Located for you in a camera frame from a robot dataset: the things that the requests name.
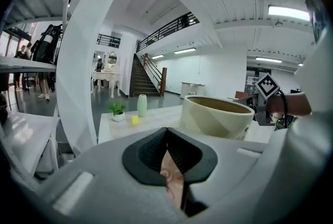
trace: wrist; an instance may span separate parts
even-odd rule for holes
[[[273,95],[267,101],[266,109],[273,113],[280,113],[280,106],[281,106],[281,96],[280,95]]]

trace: yellow sponge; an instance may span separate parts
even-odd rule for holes
[[[139,117],[138,116],[132,116],[132,123],[133,124],[139,124]]]

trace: potted plant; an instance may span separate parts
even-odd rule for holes
[[[116,122],[121,122],[125,119],[125,105],[121,104],[120,102],[110,103],[109,110],[112,111],[112,118]]]

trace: green vase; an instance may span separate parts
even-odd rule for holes
[[[139,95],[139,99],[137,101],[137,114],[140,117],[146,116],[147,113],[147,97],[146,95]]]

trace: ceramic pot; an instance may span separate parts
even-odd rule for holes
[[[253,109],[233,101],[186,96],[180,128],[205,135],[244,140],[253,116]]]
[[[121,122],[125,119],[125,112],[123,112],[122,114],[118,114],[118,115],[113,115],[112,114],[112,119],[115,121],[115,122]]]
[[[139,99],[137,101],[137,114],[140,117],[146,116],[147,113],[147,97],[146,95],[139,95]]]

